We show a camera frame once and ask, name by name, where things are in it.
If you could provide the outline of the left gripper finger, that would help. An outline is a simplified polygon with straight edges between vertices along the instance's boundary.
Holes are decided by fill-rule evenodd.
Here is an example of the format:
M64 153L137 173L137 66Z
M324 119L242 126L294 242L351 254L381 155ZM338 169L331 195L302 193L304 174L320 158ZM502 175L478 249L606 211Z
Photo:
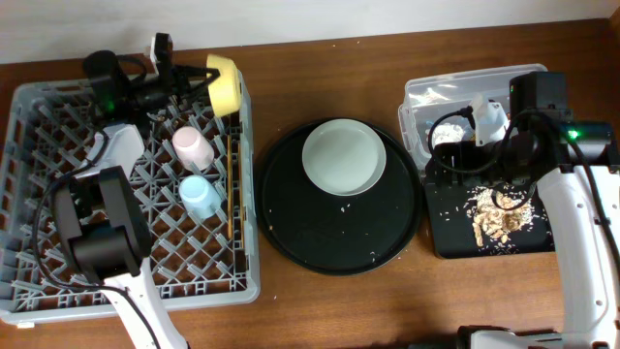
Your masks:
M216 80L221 76L217 68L182 66L181 71L188 78L202 77L206 80Z
M217 78L211 77L201 80L198 84L192 84L189 78L184 77L181 80L181 108L188 110L200 97L208 97L207 89L216 80Z

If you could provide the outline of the yellow bowl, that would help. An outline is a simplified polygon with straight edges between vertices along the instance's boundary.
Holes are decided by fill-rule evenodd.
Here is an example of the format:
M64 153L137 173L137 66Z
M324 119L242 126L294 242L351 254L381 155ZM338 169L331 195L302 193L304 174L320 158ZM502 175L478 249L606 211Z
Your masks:
M220 74L207 87L214 115L222 117L239 111L242 97L239 73L235 63L227 57L209 54L206 67L217 69Z

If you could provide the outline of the pink plastic cup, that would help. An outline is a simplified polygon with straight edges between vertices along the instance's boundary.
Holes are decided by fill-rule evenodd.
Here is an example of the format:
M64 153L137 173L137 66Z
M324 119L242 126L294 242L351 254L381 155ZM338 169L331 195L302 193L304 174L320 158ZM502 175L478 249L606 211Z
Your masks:
M195 165L200 171L207 169L214 161L215 151L202 133L192 127L179 128L172 135L173 149L182 166L190 171Z

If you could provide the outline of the white paper napkin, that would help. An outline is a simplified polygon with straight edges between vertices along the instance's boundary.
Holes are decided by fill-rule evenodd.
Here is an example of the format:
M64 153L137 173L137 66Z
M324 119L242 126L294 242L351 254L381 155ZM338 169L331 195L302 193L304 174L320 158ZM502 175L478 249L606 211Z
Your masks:
M464 129L457 124L440 124L434 129L431 144L436 146L441 143L461 142L465 135Z

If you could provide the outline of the light blue plastic cup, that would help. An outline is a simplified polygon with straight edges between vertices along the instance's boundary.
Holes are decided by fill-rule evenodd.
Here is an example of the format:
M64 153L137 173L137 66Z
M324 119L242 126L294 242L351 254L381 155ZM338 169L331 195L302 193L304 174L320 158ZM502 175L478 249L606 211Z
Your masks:
M201 221L215 215L216 210L221 207L221 196L203 176L190 175L185 177L180 182L178 192L185 209Z

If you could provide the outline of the light grey round plate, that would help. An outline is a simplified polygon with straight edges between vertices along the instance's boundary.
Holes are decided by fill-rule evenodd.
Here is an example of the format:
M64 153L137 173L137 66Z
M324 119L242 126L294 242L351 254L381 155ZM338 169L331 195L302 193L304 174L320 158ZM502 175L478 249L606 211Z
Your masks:
M310 181L327 194L348 197L368 191L387 166L377 131L354 119L332 119L310 132L301 152Z

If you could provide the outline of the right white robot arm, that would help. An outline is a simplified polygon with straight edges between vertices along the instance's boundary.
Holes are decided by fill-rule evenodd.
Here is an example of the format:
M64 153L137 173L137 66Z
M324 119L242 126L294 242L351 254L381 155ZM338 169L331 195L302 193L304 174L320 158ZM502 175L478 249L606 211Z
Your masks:
M510 81L509 122L468 106L473 141L429 142L427 178L528 180L542 201L564 297L561 333L518 335L462 326L459 348L616 348L619 345L619 148L613 128L576 121L564 74L530 72Z

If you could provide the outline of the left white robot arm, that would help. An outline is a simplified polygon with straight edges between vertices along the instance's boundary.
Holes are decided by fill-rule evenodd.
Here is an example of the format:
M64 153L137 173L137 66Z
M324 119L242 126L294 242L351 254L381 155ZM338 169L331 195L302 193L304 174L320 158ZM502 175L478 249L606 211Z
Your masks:
M81 272L86 290L100 291L114 306L138 348L186 348L157 294L149 262L152 239L129 178L144 154L149 112L171 97L205 92L215 115L241 107L238 70L210 54L203 67L175 65L171 50L151 54L157 75L129 78L109 50L85 58L82 69L95 94L95 143L76 170L51 184L51 207L63 253Z

